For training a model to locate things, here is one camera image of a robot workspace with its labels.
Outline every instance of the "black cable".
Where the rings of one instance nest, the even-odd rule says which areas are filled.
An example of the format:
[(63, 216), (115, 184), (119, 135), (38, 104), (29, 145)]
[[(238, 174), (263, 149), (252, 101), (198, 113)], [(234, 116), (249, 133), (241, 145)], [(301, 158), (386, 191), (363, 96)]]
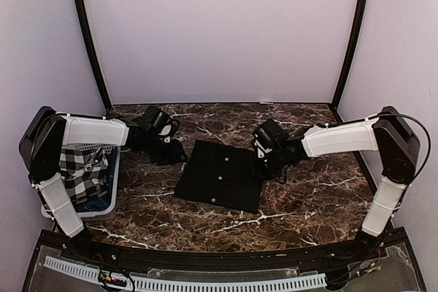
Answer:
[(397, 118), (404, 118), (404, 119), (408, 119), (411, 121), (414, 121), (416, 124), (418, 124), (424, 131), (426, 137), (427, 137), (427, 142), (428, 142), (428, 149), (427, 149), (427, 153), (426, 153), (426, 157), (424, 158), (424, 161), (422, 163), (422, 165), (420, 166), (420, 168), (418, 169), (417, 173), (414, 175), (414, 177), (411, 179), (411, 181), (409, 182), (409, 184), (411, 184), (420, 174), (421, 171), (423, 171), (424, 166), (426, 165), (427, 161), (429, 160), (430, 157), (430, 152), (431, 152), (431, 148), (432, 148), (432, 141), (430, 139), (430, 134), (427, 130), (427, 128), (424, 126), (424, 124), (422, 124), (418, 119), (412, 117), (412, 116), (408, 116), (406, 114), (400, 114), (400, 113), (381, 113), (381, 114), (376, 114), (375, 116), (370, 116), (368, 118), (363, 118), (363, 119), (358, 119), (358, 120), (351, 120), (351, 121), (345, 121), (345, 122), (341, 122), (341, 123), (337, 123), (337, 124), (331, 124), (328, 127), (338, 127), (338, 126), (343, 126), (345, 124), (351, 124), (351, 123), (358, 123), (358, 122), (363, 122), (366, 120), (372, 120), (375, 118), (385, 118), (385, 117), (397, 117)]
[(283, 181), (281, 181), (277, 177), (275, 177), (275, 181), (280, 183), (280, 184), (282, 184), (282, 185), (286, 185), (286, 183), (287, 183), (287, 171), (289, 170), (290, 167), (291, 167), (291, 164), (288, 164), (286, 166), (285, 171), (283, 172)]
[(175, 132), (177, 132), (179, 127), (181, 126), (181, 123), (179, 122), (179, 120), (171, 118), (170, 122), (171, 123), (175, 123), (174, 130), (175, 130)]
[(183, 162), (187, 162), (189, 160), (189, 157), (187, 156), (187, 153), (184, 151), (184, 148), (181, 148), (181, 159)]
[(426, 137), (427, 137), (428, 148), (427, 148), (426, 157), (424, 158), (424, 161), (423, 161), (422, 165), (420, 166), (420, 168), (418, 169), (417, 173), (414, 175), (414, 177), (409, 182), (409, 184), (411, 184), (418, 177), (420, 172), (423, 171), (427, 161), (429, 160), (430, 152), (431, 152), (431, 149), (432, 149), (432, 141), (430, 140), (430, 134), (429, 134), (427, 128), (424, 126), (424, 124), (422, 124), (418, 119), (416, 119), (416, 118), (414, 118), (412, 116), (407, 116), (406, 114), (381, 113), (381, 114), (376, 114), (375, 116), (371, 116), (368, 119), (372, 120), (372, 119), (375, 119), (375, 118), (385, 118), (385, 117), (390, 117), (390, 116), (395, 116), (395, 117), (399, 117), (399, 118), (405, 118), (405, 119), (414, 121), (416, 124), (418, 124), (423, 129), (423, 131), (424, 131), (424, 133), (426, 134)]
[(341, 284), (341, 282), (337, 282), (338, 280), (340, 280), (341, 278), (344, 278), (347, 275), (350, 275), (352, 272), (354, 272), (356, 269), (358, 269), (360, 266), (362, 266), (362, 264), (364, 264), (364, 262), (366, 262), (367, 260), (362, 260), (358, 265), (355, 265), (352, 269), (350, 269), (349, 271), (347, 271), (344, 275), (341, 275), (338, 278), (334, 278), (332, 280), (329, 280), (327, 283), (332, 283), (332, 284)]
[(132, 284), (131, 292), (136, 292), (136, 285), (135, 285), (134, 279), (131, 277), (131, 275), (129, 275), (126, 272), (126, 270), (121, 269), (121, 268), (119, 268), (117, 266), (111, 265), (109, 263), (102, 263), (102, 262), (99, 262), (99, 261), (95, 261), (95, 260), (86, 258), (86, 257), (80, 255), (78, 253), (78, 251), (76, 251), (75, 247), (70, 243), (70, 241), (68, 239), (66, 240), (66, 243), (67, 243), (67, 246), (70, 248), (70, 251), (73, 252), (76, 256), (78, 256), (80, 259), (82, 259), (86, 263), (94, 263), (95, 265), (99, 266), (100, 270), (102, 270), (102, 266), (107, 266), (107, 267), (110, 267), (110, 268), (114, 269), (114, 271), (122, 274), (124, 277), (126, 277), (128, 280), (131, 281), (131, 284)]
[(355, 280), (356, 278), (359, 278), (359, 277), (362, 277), (362, 276), (365, 276), (365, 275), (368, 275), (368, 274), (370, 274), (370, 273), (372, 273), (373, 271), (376, 271), (376, 270), (379, 270), (377, 267), (371, 267), (371, 268), (364, 268), (364, 269), (361, 269), (360, 271), (359, 271), (359, 274), (357, 274), (357, 273), (355, 273), (355, 275), (354, 276), (352, 276), (352, 277), (350, 277), (350, 278), (347, 278), (346, 280), (342, 280), (342, 281), (340, 281), (340, 282), (333, 282), (332, 281), (332, 284), (334, 284), (334, 285), (344, 285), (344, 284), (346, 284), (346, 283), (348, 283), (348, 282), (350, 282), (350, 281), (352, 281), (352, 280)]

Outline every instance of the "white vein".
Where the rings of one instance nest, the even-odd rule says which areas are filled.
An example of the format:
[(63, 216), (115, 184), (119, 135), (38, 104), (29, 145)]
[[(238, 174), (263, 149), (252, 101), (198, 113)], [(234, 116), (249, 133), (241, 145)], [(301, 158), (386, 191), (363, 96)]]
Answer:
[(326, 185), (326, 186), (336, 186), (335, 189), (337, 189), (338, 187), (340, 187), (342, 184), (345, 184), (349, 181), (352, 181), (353, 179), (357, 179), (358, 177), (353, 177), (353, 178), (349, 178), (346, 179), (344, 181), (341, 181), (340, 183), (331, 183), (331, 184), (327, 184), (327, 183), (320, 183), (319, 185)]
[(318, 244), (315, 243), (314, 241), (312, 241), (312, 240), (310, 239), (310, 237), (308, 237), (308, 238), (309, 238), (310, 241), (306, 241), (305, 239), (302, 239), (301, 237), (300, 237), (300, 240), (303, 241), (303, 242), (306, 243), (306, 244), (313, 245), (313, 246), (318, 246)]
[(111, 233), (106, 228), (91, 227), (91, 226), (89, 226), (88, 228), (104, 232), (104, 233), (106, 233), (108, 235), (108, 237), (114, 237), (116, 239), (122, 239), (125, 242), (130, 242), (130, 243), (141, 245), (141, 246), (145, 247), (146, 249), (156, 249), (157, 248), (157, 246), (151, 246), (149, 244), (140, 243), (140, 242), (134, 241), (133, 239), (129, 239), (129, 238), (126, 237), (126, 235), (119, 235), (119, 234)]
[(160, 196), (166, 196), (166, 195), (173, 195), (174, 192), (170, 191), (168, 193), (162, 193), (162, 194), (144, 194), (144, 195), (134, 195), (133, 198), (158, 198)]
[(310, 217), (313, 217), (316, 214), (315, 211), (309, 212), (309, 214), (307, 215), (307, 212), (305, 212), (304, 214), (304, 219), (308, 220)]
[(196, 128), (198, 128), (198, 129), (201, 130), (201, 131), (204, 131), (204, 132), (208, 133), (208, 136), (210, 136), (210, 137), (211, 137), (211, 136), (215, 137), (217, 140), (220, 140), (223, 144), (228, 145), (226, 142), (224, 142), (224, 141), (222, 140), (222, 138), (220, 138), (220, 137), (217, 136), (216, 134), (212, 133), (210, 130), (208, 130), (208, 129), (206, 129), (206, 128), (200, 128), (200, 127), (198, 127), (198, 126), (196, 126)]
[(307, 127), (309, 126), (308, 124), (301, 124), (301, 123), (296, 123), (296, 122), (292, 122), (292, 121), (275, 121), (278, 124), (292, 124), (294, 126), (299, 126), (299, 127)]
[(176, 116), (195, 116), (195, 113), (183, 113), (183, 114), (172, 114), (170, 117), (174, 118)]
[(227, 227), (224, 227), (224, 228), (221, 228), (221, 229), (218, 229), (218, 230), (213, 230), (212, 232), (208, 232), (208, 233), (204, 233), (204, 234), (216, 234), (216, 233), (220, 233), (220, 232), (224, 232), (226, 230), (230, 230), (230, 229), (236, 228), (236, 227), (244, 225), (244, 224), (257, 224), (257, 225), (260, 225), (260, 223), (261, 223), (260, 220), (266, 220), (266, 219), (269, 219), (269, 218), (284, 217), (286, 215), (295, 215), (296, 214), (296, 213), (290, 212), (290, 213), (279, 213), (279, 214), (276, 214), (276, 215), (265, 215), (261, 211), (260, 211), (260, 213), (261, 213), (261, 215), (257, 219), (244, 220), (244, 221), (241, 221), (241, 222), (236, 220), (234, 222), (234, 224), (232, 224), (231, 226), (227, 226)]

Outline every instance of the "wire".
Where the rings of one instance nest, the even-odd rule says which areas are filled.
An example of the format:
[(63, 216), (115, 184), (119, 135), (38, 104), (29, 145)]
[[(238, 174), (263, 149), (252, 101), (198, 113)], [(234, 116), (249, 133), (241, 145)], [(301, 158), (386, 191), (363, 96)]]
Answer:
[(338, 127), (338, 126), (343, 126), (345, 124), (358, 123), (358, 122), (363, 122), (363, 121), (366, 121), (366, 120), (372, 120), (372, 119), (376, 119), (376, 118), (387, 118), (387, 117), (404, 118), (404, 119), (408, 119), (408, 120), (414, 121), (416, 124), (418, 124), (423, 129), (424, 134), (426, 135), (426, 138), (427, 138), (428, 149), (427, 149), (426, 157), (424, 158), (424, 161), (421, 164), (420, 168), (418, 169), (417, 173), (413, 176), (411, 181), (407, 184), (407, 185), (409, 185), (418, 177), (420, 172), (423, 171), (424, 166), (426, 165), (426, 163), (429, 160), (430, 152), (431, 152), (431, 148), (432, 148), (432, 141), (431, 141), (431, 138), (430, 138), (430, 134), (429, 134), (427, 128), (424, 126), (424, 124), (422, 124), (418, 119), (414, 118), (413, 116), (408, 116), (406, 114), (400, 114), (400, 113), (380, 113), (380, 114), (376, 114), (374, 116), (370, 116), (370, 117), (367, 117), (367, 118), (364, 118), (364, 119), (351, 120), (351, 121), (341, 122), (341, 123), (338, 123), (338, 124), (332, 124), (329, 127)]
[(275, 181), (282, 184), (282, 185), (286, 185), (287, 183), (287, 170), (291, 167), (291, 164), (288, 164), (287, 167), (285, 168), (285, 171), (283, 172), (283, 181), (281, 181), (280, 179), (278, 179), (277, 177), (275, 177)]
[(346, 283), (348, 283), (348, 282), (350, 282), (350, 281), (352, 281), (352, 280), (354, 280), (356, 278), (368, 275), (368, 274), (372, 273), (373, 271), (380, 270), (381, 266), (376, 267), (377, 262), (378, 261), (370, 263), (366, 268), (363, 268), (363, 269), (357, 271), (354, 276), (352, 276), (352, 277), (350, 277), (350, 278), (348, 278), (346, 280), (342, 280), (340, 282), (335, 282), (333, 284), (336, 284), (336, 285), (346, 284)]
[(179, 120), (171, 118), (170, 122), (175, 123), (175, 125), (172, 126), (172, 128), (174, 129), (174, 133), (177, 132), (179, 127), (181, 126), (181, 123), (179, 122)]
[(102, 254), (100, 254), (100, 253), (96, 253), (96, 255), (100, 258), (101, 263), (103, 264), (103, 257), (102, 257)]
[(430, 152), (431, 152), (431, 149), (432, 149), (432, 141), (430, 140), (430, 134), (429, 134), (427, 128), (424, 126), (424, 124), (422, 124), (418, 119), (416, 119), (416, 118), (414, 118), (412, 116), (407, 116), (406, 114), (381, 113), (381, 114), (376, 114), (375, 116), (371, 116), (368, 119), (372, 120), (372, 119), (375, 119), (375, 118), (385, 118), (385, 117), (390, 117), (390, 116), (394, 116), (394, 117), (398, 117), (398, 118), (405, 118), (405, 119), (414, 121), (416, 124), (418, 124), (423, 129), (423, 131), (424, 131), (424, 133), (426, 134), (426, 137), (427, 137), (428, 148), (427, 148), (426, 157), (424, 158), (424, 161), (423, 161), (422, 165), (420, 166), (420, 168), (418, 169), (417, 173), (413, 176), (413, 178), (409, 182), (409, 184), (411, 184), (418, 177), (418, 175), (421, 173), (421, 171), (423, 171), (424, 167), (426, 166), (427, 161), (429, 160)]
[(364, 262), (366, 262), (366, 260), (362, 260), (358, 265), (355, 265), (352, 269), (347, 271), (344, 275), (342, 275), (342, 276), (340, 276), (338, 278), (334, 278), (332, 280), (329, 280), (327, 283), (341, 284), (340, 282), (336, 282), (336, 281), (340, 280), (341, 278), (344, 278), (345, 276), (350, 275), (352, 272), (354, 272), (356, 269), (358, 269), (360, 266), (362, 266), (362, 264), (364, 264)]
[(131, 290), (131, 292), (136, 292), (136, 285), (135, 285), (134, 279), (131, 277), (131, 275), (129, 275), (129, 274), (126, 272), (126, 270), (121, 269), (121, 268), (119, 268), (119, 267), (117, 267), (117, 266), (111, 265), (111, 264), (109, 264), (109, 263), (104, 263), (104, 262), (100, 263), (100, 262), (98, 262), (98, 261), (95, 261), (95, 260), (92, 260), (92, 259), (86, 258), (86, 257), (80, 255), (80, 254), (78, 253), (78, 251), (76, 251), (75, 247), (73, 247), (73, 245), (70, 243), (70, 241), (69, 241), (68, 239), (66, 240), (66, 243), (67, 243), (67, 246), (70, 248), (70, 251), (73, 252), (77, 257), (79, 257), (79, 258), (82, 259), (83, 261), (85, 261), (85, 262), (87, 262), (87, 263), (94, 263), (95, 265), (98, 265), (100, 270), (102, 270), (102, 266), (107, 266), (107, 267), (110, 267), (110, 268), (114, 269), (114, 271), (116, 271), (116, 272), (122, 274), (124, 277), (126, 277), (128, 280), (131, 281), (131, 284), (132, 284), (132, 290)]

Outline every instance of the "plastic basket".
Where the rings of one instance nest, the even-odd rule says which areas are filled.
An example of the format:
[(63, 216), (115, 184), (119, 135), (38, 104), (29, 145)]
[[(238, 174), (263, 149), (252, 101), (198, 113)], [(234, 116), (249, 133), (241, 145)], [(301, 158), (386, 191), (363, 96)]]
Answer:
[[(103, 147), (106, 151), (111, 152), (114, 148), (116, 149), (115, 154), (115, 162), (111, 167), (110, 175), (113, 176), (112, 182), (112, 192), (111, 192), (111, 202), (105, 210), (102, 211), (86, 211), (86, 212), (77, 212), (80, 218), (95, 218), (109, 215), (114, 208), (116, 207), (117, 200), (117, 185), (118, 185), (118, 168), (120, 164), (120, 147), (114, 147), (112, 145), (101, 145), (101, 144), (77, 144), (77, 145), (69, 145), (65, 148), (73, 149), (73, 150), (97, 150), (100, 147)], [(41, 206), (41, 213), (45, 218), (51, 218), (51, 216), (47, 213), (43, 206)]]

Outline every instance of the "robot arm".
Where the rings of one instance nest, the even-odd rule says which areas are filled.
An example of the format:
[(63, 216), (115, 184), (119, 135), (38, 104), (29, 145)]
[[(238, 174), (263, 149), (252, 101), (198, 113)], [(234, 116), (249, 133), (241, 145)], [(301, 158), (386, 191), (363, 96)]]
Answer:
[(182, 145), (170, 140), (177, 129), (169, 115), (152, 106), (134, 122), (59, 114), (51, 107), (42, 107), (21, 139), (19, 150), (44, 207), (66, 235), (74, 237), (83, 230), (83, 223), (61, 179), (62, 147), (126, 145), (149, 152), (157, 164), (171, 164), (187, 160)]
[[(381, 114), (398, 112), (393, 107), (385, 107)], [(307, 127), (292, 135), (269, 119), (253, 133), (253, 146), (257, 151), (254, 173), (260, 178), (274, 178), (281, 175), (281, 168), (311, 157), (358, 150), (379, 152), (382, 179), (360, 232), (378, 237), (415, 176), (420, 141), (402, 118), (371, 118)]]

